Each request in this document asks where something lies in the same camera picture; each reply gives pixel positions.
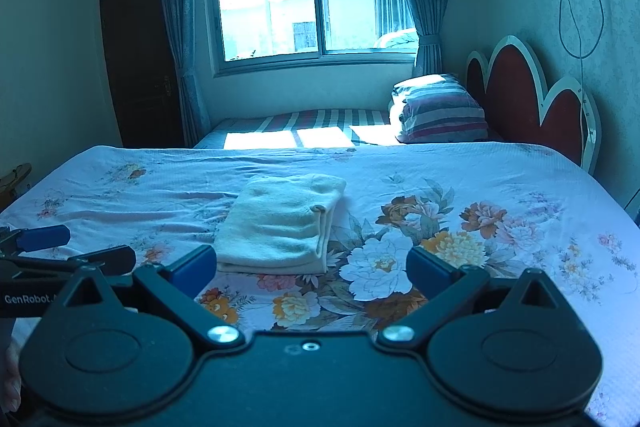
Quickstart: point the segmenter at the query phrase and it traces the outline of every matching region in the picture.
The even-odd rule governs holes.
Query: folded towel
[[[270,275],[326,273],[335,204],[346,182],[326,174],[251,178],[213,247],[218,270]]]

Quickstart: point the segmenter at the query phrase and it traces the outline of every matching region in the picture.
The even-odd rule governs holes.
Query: patterned wallpaper
[[[640,187],[640,0],[603,0],[605,29],[594,54],[584,61],[584,83],[602,118],[603,140],[596,179],[624,205]],[[584,47],[600,29],[597,0],[572,0]],[[471,49],[490,56],[507,34],[525,39],[538,55],[547,82],[566,74],[580,77],[580,62],[558,38],[559,0],[450,0],[444,22],[444,61],[462,71]],[[578,54],[578,38],[566,0],[562,28],[568,48]],[[638,209],[640,197],[630,207]]]

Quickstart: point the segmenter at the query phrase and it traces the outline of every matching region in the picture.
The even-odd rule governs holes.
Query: dark brown wooden door
[[[127,148],[183,147],[161,0],[100,0],[113,107]]]

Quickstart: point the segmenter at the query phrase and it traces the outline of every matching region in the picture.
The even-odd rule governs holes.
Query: headboard
[[[502,138],[545,145],[593,174],[602,131],[592,96],[585,90],[580,107],[580,82],[572,76],[548,89],[526,42],[513,35],[503,38],[488,63],[484,55],[472,52],[466,62],[466,89]]]

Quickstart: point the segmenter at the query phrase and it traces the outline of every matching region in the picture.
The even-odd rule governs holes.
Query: floral bed sheet
[[[347,181],[322,276],[221,273],[196,298],[244,331],[375,331],[426,304],[405,272],[413,245],[496,277],[545,269],[604,355],[589,411],[606,426],[640,419],[640,231],[586,172],[540,146],[121,150],[69,160],[0,215],[0,227],[64,224],[66,259],[120,244],[170,263],[212,244],[256,174],[322,172]],[[17,322],[24,338],[34,319]]]

